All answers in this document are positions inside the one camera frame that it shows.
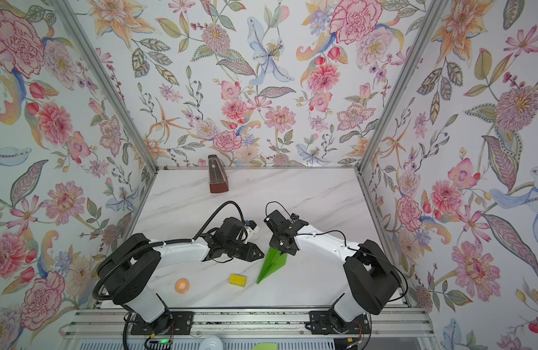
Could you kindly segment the green square paper sheet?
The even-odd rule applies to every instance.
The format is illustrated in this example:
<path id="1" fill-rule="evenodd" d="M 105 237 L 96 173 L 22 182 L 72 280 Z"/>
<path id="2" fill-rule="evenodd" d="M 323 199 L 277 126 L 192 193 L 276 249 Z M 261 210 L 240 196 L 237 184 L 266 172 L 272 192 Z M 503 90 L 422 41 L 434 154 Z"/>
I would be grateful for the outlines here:
<path id="1" fill-rule="evenodd" d="M 286 253 L 280 252 L 275 248 L 270 248 L 265 255 L 260 274 L 257 278 L 257 284 L 260 284 L 261 281 L 271 274 L 274 274 L 278 269 L 286 265 L 288 255 Z"/>

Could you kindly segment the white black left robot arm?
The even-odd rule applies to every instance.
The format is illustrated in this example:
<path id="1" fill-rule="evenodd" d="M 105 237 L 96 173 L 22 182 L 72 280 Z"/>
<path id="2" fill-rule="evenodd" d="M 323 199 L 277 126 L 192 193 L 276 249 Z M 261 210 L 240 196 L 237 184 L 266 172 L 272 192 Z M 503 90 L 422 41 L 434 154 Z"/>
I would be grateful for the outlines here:
<path id="1" fill-rule="evenodd" d="M 148 286 L 154 272 L 180 263 L 214 261 L 223 255 L 249 263 L 261 260 L 264 253 L 248 240 L 258 231 L 252 220 L 229 217 L 221 227 L 201 233 L 196 239 L 152 241 L 138 233 L 98 266 L 99 280 L 92 297 L 109 300 L 149 325 L 169 324 L 169 308 Z"/>

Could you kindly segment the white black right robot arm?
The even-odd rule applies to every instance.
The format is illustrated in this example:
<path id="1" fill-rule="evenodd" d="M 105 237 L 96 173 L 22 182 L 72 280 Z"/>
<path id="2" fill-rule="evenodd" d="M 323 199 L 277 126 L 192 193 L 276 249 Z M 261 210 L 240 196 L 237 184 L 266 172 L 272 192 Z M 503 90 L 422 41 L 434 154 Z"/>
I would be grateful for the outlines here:
<path id="1" fill-rule="evenodd" d="M 374 241 L 355 244 L 345 235 L 334 237 L 331 231 L 320 231 L 295 214 L 286 218 L 278 210 L 268 214 L 264 223 L 272 236 L 258 282 L 283 267 L 287 256 L 298 252 L 324 258 L 346 274 L 349 291 L 317 317 L 325 325 L 340 328 L 363 314 L 379 315 L 403 285 L 403 275 Z"/>

